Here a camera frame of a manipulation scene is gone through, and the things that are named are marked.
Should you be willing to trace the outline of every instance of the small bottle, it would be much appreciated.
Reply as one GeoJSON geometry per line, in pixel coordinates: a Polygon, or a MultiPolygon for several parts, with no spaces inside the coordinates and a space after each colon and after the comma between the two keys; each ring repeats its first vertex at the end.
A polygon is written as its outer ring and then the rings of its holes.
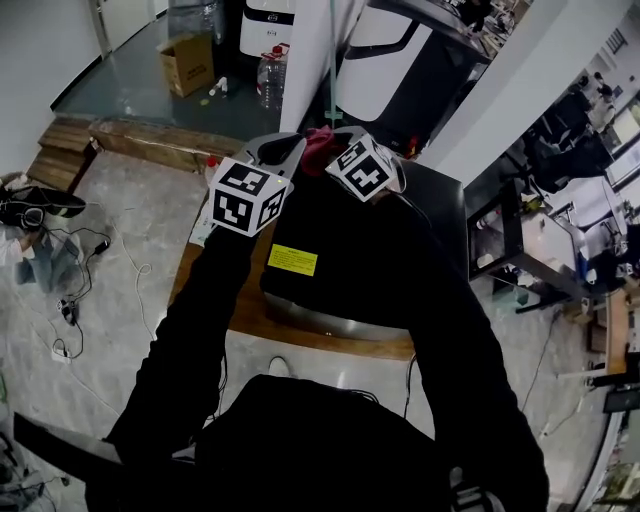
{"type": "Polygon", "coordinates": [[[213,0],[209,4],[211,23],[213,25],[213,42],[220,45],[227,35],[227,20],[224,16],[224,0],[213,0]]]}
{"type": "Polygon", "coordinates": [[[207,180],[207,185],[211,183],[213,175],[218,170],[218,167],[220,167],[220,164],[218,163],[218,160],[216,160],[215,156],[207,158],[207,166],[204,169],[204,177],[207,180]]]}

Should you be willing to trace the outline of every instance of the sneaker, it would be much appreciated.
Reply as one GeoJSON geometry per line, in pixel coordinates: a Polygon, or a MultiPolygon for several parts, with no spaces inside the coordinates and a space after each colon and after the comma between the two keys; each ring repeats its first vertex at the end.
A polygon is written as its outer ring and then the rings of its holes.
{"type": "Polygon", "coordinates": [[[280,356],[274,357],[269,363],[269,375],[271,377],[293,377],[289,363],[280,356]]]}

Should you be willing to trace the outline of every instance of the wooden table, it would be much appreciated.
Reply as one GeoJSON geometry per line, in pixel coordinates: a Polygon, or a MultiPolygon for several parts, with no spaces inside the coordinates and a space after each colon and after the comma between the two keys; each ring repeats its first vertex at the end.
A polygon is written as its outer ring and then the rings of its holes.
{"type": "Polygon", "coordinates": [[[625,355],[629,342],[629,308],[627,293],[617,290],[610,293],[606,299],[607,308],[607,352],[605,367],[600,370],[561,373],[559,379],[602,377],[604,375],[618,375],[627,371],[625,355]]]}
{"type": "MultiPolygon", "coordinates": [[[[267,301],[260,289],[260,276],[269,256],[275,224],[275,222],[271,223],[264,229],[256,244],[251,256],[251,273],[238,295],[236,310],[231,319],[229,329],[251,336],[332,352],[402,361],[411,359],[414,350],[413,342],[409,337],[394,341],[351,340],[323,336],[322,334],[303,331],[271,320],[267,313],[267,301]]],[[[191,264],[202,254],[202,251],[202,247],[191,243],[188,243],[185,247],[178,273],[173,283],[169,304],[173,302],[176,295],[184,287],[189,278],[191,264]]]]}

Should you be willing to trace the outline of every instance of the black jacket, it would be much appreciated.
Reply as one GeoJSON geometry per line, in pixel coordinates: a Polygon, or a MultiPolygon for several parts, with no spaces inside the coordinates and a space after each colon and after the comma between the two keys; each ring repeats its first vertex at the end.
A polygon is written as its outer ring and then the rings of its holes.
{"type": "MultiPolygon", "coordinates": [[[[375,208],[388,219],[380,232],[406,254],[405,268],[393,277],[413,291],[397,300],[410,318],[436,440],[357,393],[265,376],[254,377],[202,430],[218,406],[225,336],[255,245],[255,239],[217,229],[160,324],[126,410],[107,438],[125,462],[145,468],[162,467],[196,441],[192,478],[162,485],[165,474],[152,484],[165,504],[168,493],[179,493],[183,510],[189,509],[186,499],[233,499],[239,508],[282,500],[293,505],[292,496],[302,495],[310,502],[305,505],[388,499],[449,512],[449,470],[459,466],[467,481],[493,492],[508,512],[546,511],[542,452],[468,282],[404,202],[390,196],[375,208]]],[[[88,500],[91,510],[101,510],[105,495],[116,494],[112,487],[104,491],[88,500]]],[[[148,486],[140,484],[137,492],[148,506],[148,486]]]]}

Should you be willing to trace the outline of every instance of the cardboard box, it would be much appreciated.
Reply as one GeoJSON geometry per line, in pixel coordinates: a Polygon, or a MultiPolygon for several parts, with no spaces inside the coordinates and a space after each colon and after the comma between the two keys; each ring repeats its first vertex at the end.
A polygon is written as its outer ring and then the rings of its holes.
{"type": "Polygon", "coordinates": [[[158,46],[169,88],[178,96],[213,83],[211,35],[184,34],[158,46]]]}

